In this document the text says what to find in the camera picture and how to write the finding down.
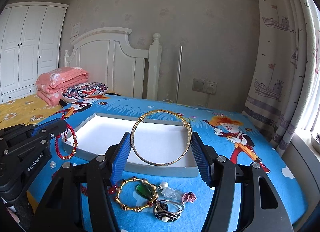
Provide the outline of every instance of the silver rod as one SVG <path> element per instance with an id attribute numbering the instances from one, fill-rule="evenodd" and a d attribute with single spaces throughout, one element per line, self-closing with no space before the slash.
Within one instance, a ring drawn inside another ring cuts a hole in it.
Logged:
<path id="1" fill-rule="evenodd" d="M 182 46 L 179 49 L 179 62 L 178 62 L 178 75 L 177 75 L 177 93 L 175 102 L 178 103 L 178 92 L 179 92 L 179 83 L 180 83 L 180 72 L 181 72 L 181 61 L 182 61 Z"/>

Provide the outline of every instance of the red braided bracelet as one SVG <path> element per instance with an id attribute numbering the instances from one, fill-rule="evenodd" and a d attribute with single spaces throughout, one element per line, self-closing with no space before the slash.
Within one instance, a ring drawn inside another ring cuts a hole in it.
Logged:
<path id="1" fill-rule="evenodd" d="M 56 148 L 56 153 L 57 153 L 57 156 L 62 159 L 62 160 L 69 160 L 71 159 L 75 153 L 76 153 L 76 149 L 78 147 L 78 142 L 77 142 L 77 137 L 76 137 L 76 133 L 75 131 L 73 130 L 72 126 L 70 126 L 68 123 L 67 123 L 67 129 L 70 129 L 71 133 L 72 133 L 72 136 L 73 136 L 73 140 L 74 140 L 74 143 L 73 143 L 73 149 L 72 149 L 72 153 L 69 154 L 68 156 L 62 156 L 60 151 L 59 151 L 59 144 L 58 144 L 58 140 L 59 138 L 61 137 L 61 135 L 58 135 L 56 136 L 56 142 L 55 142 L 55 148 Z"/>

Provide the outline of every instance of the cartoon boy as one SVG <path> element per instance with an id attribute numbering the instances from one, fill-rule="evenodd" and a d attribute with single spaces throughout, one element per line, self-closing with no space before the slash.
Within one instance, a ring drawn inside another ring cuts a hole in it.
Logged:
<path id="1" fill-rule="evenodd" d="M 98 99 L 108 99 L 108 98 L 109 97 L 107 97 L 105 95 L 93 95 L 93 96 L 90 96 L 90 97 L 83 99 L 82 101 L 73 102 L 73 103 L 71 103 L 70 108 L 60 110 L 54 114 L 62 113 L 64 116 L 64 119 L 67 119 L 70 116 L 72 116 L 73 114 L 75 114 L 76 112 L 82 112 L 82 111 L 85 111 L 86 109 L 90 108 L 94 101 L 96 101 Z"/>
<path id="2" fill-rule="evenodd" d="M 254 143 L 251 138 L 239 130 L 239 126 L 243 125 L 240 121 L 232 120 L 227 116 L 214 116 L 209 122 L 204 120 L 214 128 L 214 133 L 221 137 L 226 137 L 228 141 L 235 145 L 235 149 L 230 157 L 230 161 L 234 164 L 237 163 L 238 155 L 244 152 L 251 158 L 252 161 L 259 163 L 266 173 L 270 170 L 262 163 L 262 160 L 256 155 L 253 150 Z M 221 128 L 224 127 L 228 133 L 224 133 Z"/>

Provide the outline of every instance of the gold bangle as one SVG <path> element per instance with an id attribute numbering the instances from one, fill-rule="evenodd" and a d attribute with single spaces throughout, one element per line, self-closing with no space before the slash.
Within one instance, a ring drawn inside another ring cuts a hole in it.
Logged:
<path id="1" fill-rule="evenodd" d="M 147 185 L 149 185 L 151 187 L 151 190 L 152 190 L 151 200 L 147 201 L 147 203 L 144 206 L 141 206 L 141 207 L 136 206 L 136 207 L 132 208 L 132 207 L 128 207 L 125 204 L 122 204 L 121 201 L 120 201 L 119 195 L 120 195 L 120 192 L 122 191 L 122 187 L 125 184 L 127 184 L 128 182 L 132 182 L 132 181 L 140 181 L 143 184 L 147 184 Z M 124 210 L 124 211 L 132 210 L 134 212 L 141 212 L 145 208 L 151 208 L 155 204 L 156 200 L 159 198 L 159 194 L 156 192 L 156 189 L 157 189 L 157 186 L 154 185 L 154 184 L 149 183 L 146 179 L 139 179 L 137 177 L 132 177 L 132 178 L 126 179 L 126 180 L 123 179 L 121 181 L 120 186 L 116 188 L 116 196 L 113 198 L 113 200 L 116 203 L 118 203 L 121 206 L 121 209 Z"/>
<path id="2" fill-rule="evenodd" d="M 136 150 L 136 147 L 134 146 L 134 141 L 133 141 L 133 138 L 134 138 L 134 133 L 138 127 L 138 125 L 141 123 L 141 122 L 144 122 L 144 119 L 153 114 L 153 113 L 156 113 L 156 112 L 165 112 L 165 113 L 169 113 L 169 114 L 172 114 L 174 116 L 176 116 L 177 118 L 181 119 L 181 121 L 183 122 L 183 127 L 186 127 L 187 130 L 188 130 L 188 142 L 187 142 L 187 146 L 186 146 L 186 149 L 185 151 L 182 153 L 182 155 L 179 156 L 178 159 L 174 160 L 173 162 L 170 162 L 170 163 L 153 163 L 153 162 L 149 162 L 147 161 L 146 159 L 142 158 L 137 150 Z M 150 164 L 150 165 L 153 165 L 153 166 L 168 166 L 168 165 L 171 165 L 171 164 L 174 164 L 176 162 L 178 162 L 179 160 L 182 159 L 182 157 L 184 157 L 184 155 L 187 153 L 187 151 L 189 150 L 189 147 L 190 147 L 190 141 L 191 141 L 191 134 L 192 134 L 192 130 L 191 130 L 191 126 L 190 126 L 190 123 L 186 122 L 186 120 L 181 117 L 180 115 L 178 115 L 177 113 L 173 112 L 173 111 L 169 111 L 169 110 L 151 110 L 145 114 L 143 114 L 141 117 L 138 118 L 137 122 L 134 124 L 133 128 L 132 128 L 132 131 L 131 131 L 131 146 L 132 146 L 132 149 L 133 151 L 135 152 L 135 154 L 142 160 L 144 161 L 145 163 L 147 164 Z"/>

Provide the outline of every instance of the red pants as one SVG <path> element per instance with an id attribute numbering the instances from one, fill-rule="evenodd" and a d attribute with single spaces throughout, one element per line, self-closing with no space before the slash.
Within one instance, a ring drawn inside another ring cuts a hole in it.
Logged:
<path id="1" fill-rule="evenodd" d="M 255 151 L 252 149 L 251 146 L 246 146 L 248 149 L 250 149 L 250 151 L 252 151 L 254 154 Z M 238 148 L 235 148 L 235 150 L 233 151 L 231 157 L 230 157 L 230 161 L 233 162 L 234 164 L 237 163 L 237 160 L 238 160 L 238 155 L 241 153 L 241 152 L 244 152 L 240 147 Z M 262 161 L 260 159 L 257 159 L 255 160 L 255 162 L 259 163 L 262 167 L 262 169 L 265 171 L 265 173 L 269 173 L 270 170 L 268 168 L 266 168 L 266 166 L 262 163 Z"/>

